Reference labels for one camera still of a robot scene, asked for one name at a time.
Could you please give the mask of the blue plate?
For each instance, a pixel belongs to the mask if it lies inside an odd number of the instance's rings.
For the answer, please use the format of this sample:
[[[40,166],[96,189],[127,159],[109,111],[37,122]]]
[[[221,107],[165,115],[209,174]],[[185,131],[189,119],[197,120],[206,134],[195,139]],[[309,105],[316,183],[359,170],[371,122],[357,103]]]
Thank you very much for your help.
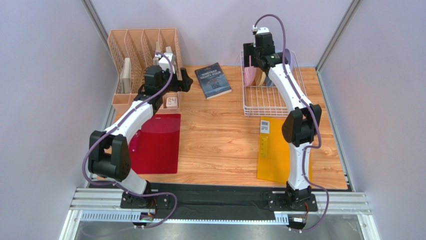
[[[267,87],[274,87],[275,86],[274,82],[269,77],[265,78],[265,85]]]

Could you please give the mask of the pink plate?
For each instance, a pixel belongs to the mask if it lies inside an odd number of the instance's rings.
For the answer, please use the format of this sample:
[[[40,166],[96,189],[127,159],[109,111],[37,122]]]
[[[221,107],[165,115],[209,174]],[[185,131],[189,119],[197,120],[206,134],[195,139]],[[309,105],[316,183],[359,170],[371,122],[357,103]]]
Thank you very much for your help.
[[[251,56],[248,56],[248,66],[244,67],[244,85],[246,87],[252,86],[255,81],[256,68],[252,64]]]

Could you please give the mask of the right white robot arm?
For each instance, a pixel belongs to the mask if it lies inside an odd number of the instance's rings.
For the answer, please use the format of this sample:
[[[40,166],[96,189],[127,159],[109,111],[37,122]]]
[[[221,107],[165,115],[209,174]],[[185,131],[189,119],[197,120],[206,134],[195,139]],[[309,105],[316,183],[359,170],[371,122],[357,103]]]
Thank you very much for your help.
[[[310,153],[315,137],[320,137],[320,105],[303,93],[283,52],[277,52],[272,33],[262,27],[254,31],[254,42],[243,44],[244,66],[261,70],[275,85],[288,110],[281,127],[290,150],[290,173],[284,204],[289,210],[304,210],[313,201],[309,177]]]

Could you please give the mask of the purple plate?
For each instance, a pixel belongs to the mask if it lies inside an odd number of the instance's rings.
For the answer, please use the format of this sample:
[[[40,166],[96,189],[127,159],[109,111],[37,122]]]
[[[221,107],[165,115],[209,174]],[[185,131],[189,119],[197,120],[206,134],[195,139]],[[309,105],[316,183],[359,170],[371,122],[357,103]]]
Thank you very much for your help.
[[[294,70],[294,67],[296,66],[295,52],[286,48],[284,51],[284,62],[286,65],[289,65],[289,70],[292,73]]]

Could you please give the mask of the cream plate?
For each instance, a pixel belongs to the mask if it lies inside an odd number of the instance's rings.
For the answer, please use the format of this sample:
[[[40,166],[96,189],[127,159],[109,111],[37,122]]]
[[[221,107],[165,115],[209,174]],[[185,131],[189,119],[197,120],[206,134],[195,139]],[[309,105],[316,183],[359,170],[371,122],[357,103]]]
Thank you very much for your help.
[[[261,87],[264,85],[265,80],[266,80],[266,74],[261,70],[257,71],[255,75],[255,79],[254,79],[255,85],[257,87]]]

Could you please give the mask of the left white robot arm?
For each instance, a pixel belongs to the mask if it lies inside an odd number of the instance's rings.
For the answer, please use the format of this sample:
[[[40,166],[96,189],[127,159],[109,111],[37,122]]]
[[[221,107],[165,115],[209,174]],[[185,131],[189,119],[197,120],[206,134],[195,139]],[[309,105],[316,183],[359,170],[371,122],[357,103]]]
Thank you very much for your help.
[[[117,184],[130,196],[154,197],[151,184],[132,169],[129,142],[143,124],[158,112],[166,93],[190,90],[194,81],[186,68],[180,68],[179,73],[182,79],[178,79],[178,72],[168,67],[149,66],[144,73],[144,83],[130,108],[110,127],[92,132],[82,168],[108,179],[107,182],[96,181],[95,185]]]

